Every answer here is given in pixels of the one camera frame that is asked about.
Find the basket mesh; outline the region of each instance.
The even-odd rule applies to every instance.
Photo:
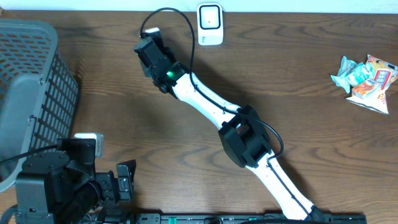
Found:
[[[53,144],[57,138],[68,137],[77,94],[77,83],[57,51],[30,145],[32,149]]]
[[[22,73],[42,73],[50,46],[45,32],[0,33],[0,110],[13,78]]]

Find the black motor bracket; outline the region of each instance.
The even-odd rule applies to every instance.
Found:
[[[181,76],[189,72],[189,69],[175,59],[170,48],[164,46],[160,31],[155,29],[143,33],[133,49],[140,58],[145,76],[151,77],[154,85],[162,93],[170,93],[177,98],[173,86]]]
[[[117,207],[132,202],[136,161],[112,171],[95,172],[95,139],[58,139],[57,150],[28,158],[16,178],[16,221],[79,223],[97,207]]]
[[[238,109],[240,114],[224,122],[218,131],[225,153],[240,167],[258,167],[258,161],[271,152],[270,138],[256,111],[249,105]]]

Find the wood grain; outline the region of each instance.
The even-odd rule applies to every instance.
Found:
[[[148,12],[6,11],[49,22],[59,50],[82,82],[73,131],[105,135],[98,171],[137,160],[134,208],[164,213],[262,213],[278,203],[247,169],[223,152],[216,128],[199,112],[145,79],[132,47]],[[196,30],[196,14],[187,16]],[[158,26],[188,64],[184,19],[162,12]],[[398,220],[398,85],[387,91],[390,115],[349,103],[335,86],[343,55],[372,54],[398,64],[398,16],[225,13],[224,42],[197,45],[194,71],[212,90],[250,104],[285,142],[279,159],[319,208],[364,213],[369,223]],[[15,190],[0,195],[0,210]]]

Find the robotic arm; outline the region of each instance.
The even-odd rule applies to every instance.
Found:
[[[18,205],[0,224],[7,224],[12,213],[20,224],[135,223],[130,211],[116,206],[133,200],[136,161],[118,164],[117,178],[112,171],[96,172],[102,142],[95,136],[80,133],[75,139],[58,139],[56,151],[28,158],[16,179]],[[82,221],[98,207],[103,209],[95,222],[91,216]]]
[[[219,129],[229,158],[260,178],[287,218],[323,221],[322,213],[299,192],[277,159],[269,159],[274,155],[270,138],[252,107],[234,105],[207,88],[194,73],[190,76],[189,69],[164,47],[158,28],[147,30],[134,51],[146,77],[152,77],[162,93],[192,105]]]

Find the black cable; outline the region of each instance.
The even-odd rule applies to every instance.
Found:
[[[41,148],[29,151],[29,152],[25,152],[23,154],[19,154],[18,156],[14,156],[14,157],[11,157],[11,158],[8,158],[8,159],[5,159],[5,160],[1,161],[0,162],[0,166],[8,164],[10,162],[17,161],[19,159],[22,159],[23,157],[31,156],[31,155],[33,155],[35,153],[39,153],[39,152],[46,151],[46,150],[49,150],[49,149],[55,149],[56,147],[57,147],[57,145],[45,146],[45,147],[41,147]]]
[[[0,224],[8,224],[13,215],[15,215],[18,211],[18,205],[14,205],[11,208],[8,208],[0,218]]]
[[[290,196],[292,197],[292,199],[295,200],[295,201],[297,202],[297,204],[300,206],[300,208],[301,208],[302,210],[304,210],[305,214],[306,214],[308,217],[312,217],[312,215],[307,211],[307,209],[305,209],[304,205],[301,204],[301,203],[299,202],[299,200],[296,198],[296,196],[290,191],[290,189],[286,186],[286,184],[285,184],[285,183],[282,181],[282,179],[279,177],[278,173],[275,171],[275,169],[273,168],[273,166],[272,166],[271,163],[269,162],[269,159],[270,159],[270,158],[267,159],[268,166],[269,166],[269,168],[271,169],[271,171],[275,174],[276,178],[277,178],[277,179],[279,180],[279,182],[284,186],[284,188],[285,188],[286,191],[290,194]]]
[[[327,224],[325,222],[307,221],[307,220],[289,220],[284,218],[270,218],[264,220],[251,220],[240,224],[267,224],[267,223],[285,223],[285,224]]]

